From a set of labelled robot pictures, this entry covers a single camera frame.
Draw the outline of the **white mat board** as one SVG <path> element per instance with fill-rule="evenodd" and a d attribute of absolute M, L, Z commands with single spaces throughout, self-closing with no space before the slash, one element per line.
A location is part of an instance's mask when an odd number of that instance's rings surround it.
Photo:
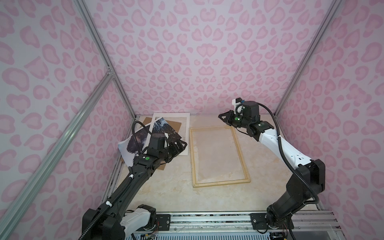
<path fill-rule="evenodd" d="M 189 113 L 154 113 L 148 126 L 152 133 L 164 133 L 167 138 L 179 137 L 189 144 Z"/>

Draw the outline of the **dark landscape photo print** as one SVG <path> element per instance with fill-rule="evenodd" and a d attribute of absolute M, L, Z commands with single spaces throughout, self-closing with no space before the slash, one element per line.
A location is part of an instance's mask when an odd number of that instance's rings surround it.
<path fill-rule="evenodd" d="M 139 127 L 140 128 L 135 133 L 136 140 L 138 142 L 138 147 L 135 143 L 133 135 L 131 135 L 126 140 L 118 143 L 118 149 L 127 167 L 133 166 L 133 160 L 135 155 L 138 154 L 138 148 L 140 148 L 143 153 L 144 148 L 147 146 L 146 142 L 148 138 L 148 132 L 144 130 L 141 125 L 139 125 Z"/>

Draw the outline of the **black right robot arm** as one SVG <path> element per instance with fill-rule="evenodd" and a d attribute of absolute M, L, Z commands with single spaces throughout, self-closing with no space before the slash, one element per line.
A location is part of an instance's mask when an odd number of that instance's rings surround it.
<path fill-rule="evenodd" d="M 286 226 L 293 228 L 292 216 L 307 205 L 319 203 L 319 194 L 325 190 L 326 166 L 321 160 L 313 160 L 304 155 L 281 135 L 276 117 L 274 124 L 261 119 L 259 105 L 238 105 L 218 117 L 235 129 L 245 129 L 245 134 L 261 143 L 274 154 L 292 172 L 283 195 L 269 205 L 264 224 L 269 228 Z"/>

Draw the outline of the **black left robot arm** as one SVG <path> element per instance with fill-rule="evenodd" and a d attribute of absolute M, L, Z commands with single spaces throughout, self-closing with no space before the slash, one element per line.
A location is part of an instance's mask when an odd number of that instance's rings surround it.
<path fill-rule="evenodd" d="M 81 240 L 124 240 L 139 229 L 155 232 L 159 228 L 154 207 L 140 205 L 129 212 L 128 206 L 139 189 L 159 168 L 180 155 L 187 143 L 170 140 L 163 133 L 151 134 L 149 145 L 138 152 L 129 173 L 118 188 L 96 210 L 88 209 L 82 219 Z"/>

